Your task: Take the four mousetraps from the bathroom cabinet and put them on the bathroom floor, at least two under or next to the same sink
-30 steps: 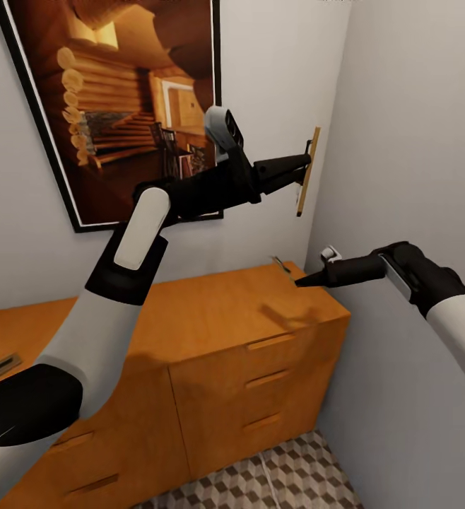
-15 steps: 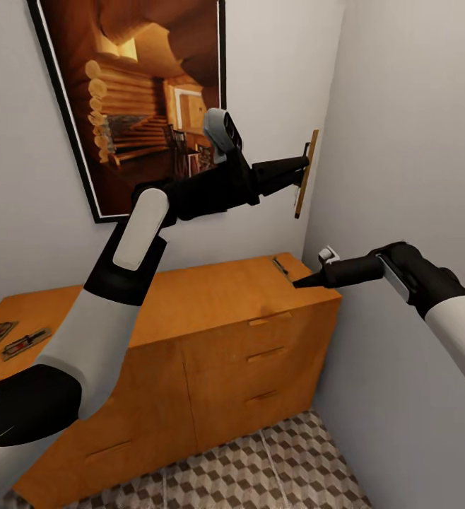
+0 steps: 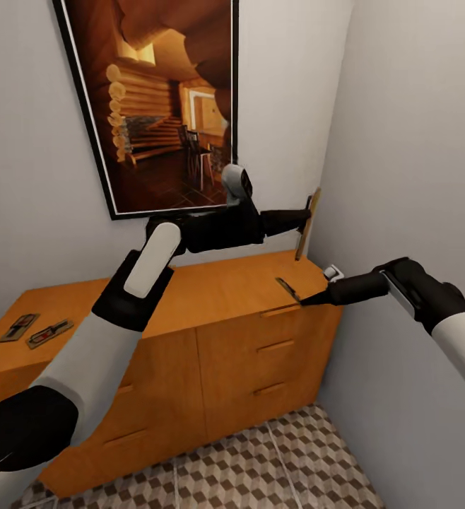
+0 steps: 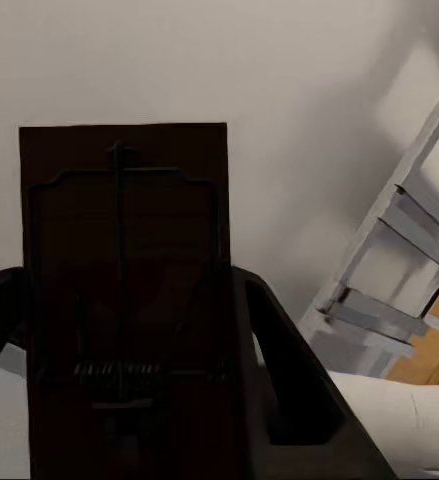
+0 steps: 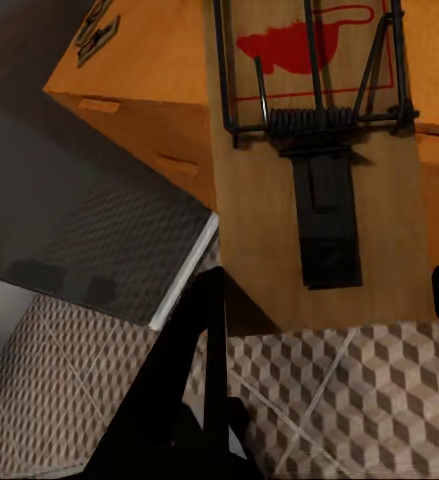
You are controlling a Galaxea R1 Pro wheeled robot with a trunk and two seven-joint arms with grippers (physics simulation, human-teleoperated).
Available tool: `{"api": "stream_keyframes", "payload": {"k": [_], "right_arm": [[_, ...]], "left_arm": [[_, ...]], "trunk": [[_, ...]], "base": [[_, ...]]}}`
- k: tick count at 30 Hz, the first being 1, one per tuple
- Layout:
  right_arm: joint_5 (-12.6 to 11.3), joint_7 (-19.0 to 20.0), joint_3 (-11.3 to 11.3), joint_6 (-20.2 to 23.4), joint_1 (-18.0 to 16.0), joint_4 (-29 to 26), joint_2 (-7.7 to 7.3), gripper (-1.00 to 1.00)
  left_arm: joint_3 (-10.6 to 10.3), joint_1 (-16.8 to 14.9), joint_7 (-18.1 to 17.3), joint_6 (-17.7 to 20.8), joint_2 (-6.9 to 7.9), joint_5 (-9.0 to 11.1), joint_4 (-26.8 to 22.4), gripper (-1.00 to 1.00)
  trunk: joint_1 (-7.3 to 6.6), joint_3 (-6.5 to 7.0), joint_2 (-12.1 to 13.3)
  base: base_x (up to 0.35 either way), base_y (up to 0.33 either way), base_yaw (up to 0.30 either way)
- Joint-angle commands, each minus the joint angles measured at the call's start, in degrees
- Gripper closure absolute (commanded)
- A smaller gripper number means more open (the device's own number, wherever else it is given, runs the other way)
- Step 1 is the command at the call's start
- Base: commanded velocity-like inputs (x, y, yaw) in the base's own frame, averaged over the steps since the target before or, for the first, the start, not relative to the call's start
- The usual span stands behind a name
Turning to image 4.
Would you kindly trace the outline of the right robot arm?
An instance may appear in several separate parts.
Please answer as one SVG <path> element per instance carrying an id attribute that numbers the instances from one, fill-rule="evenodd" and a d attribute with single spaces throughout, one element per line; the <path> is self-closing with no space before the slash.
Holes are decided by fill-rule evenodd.
<path id="1" fill-rule="evenodd" d="M 27 377 L 23 318 L 0 353 L 0 368 Z M 439 385 L 407 385 L 327 371 L 399 480 L 439 480 Z M 259 366 L 269 440 L 293 446 L 267 366 Z"/>

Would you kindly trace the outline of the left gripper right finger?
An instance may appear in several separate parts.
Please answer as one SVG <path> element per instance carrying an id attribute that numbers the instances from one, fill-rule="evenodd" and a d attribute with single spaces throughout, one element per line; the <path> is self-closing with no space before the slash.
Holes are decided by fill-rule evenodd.
<path id="1" fill-rule="evenodd" d="M 267 283 L 230 269 L 237 480 L 399 480 Z M 293 446 L 269 440 L 253 332 Z"/>

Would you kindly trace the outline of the mousetrap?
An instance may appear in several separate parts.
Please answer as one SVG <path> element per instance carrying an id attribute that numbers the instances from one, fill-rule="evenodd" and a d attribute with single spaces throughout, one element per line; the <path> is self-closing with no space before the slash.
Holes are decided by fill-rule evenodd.
<path id="1" fill-rule="evenodd" d="M 30 480 L 237 480 L 227 122 L 19 146 Z"/>

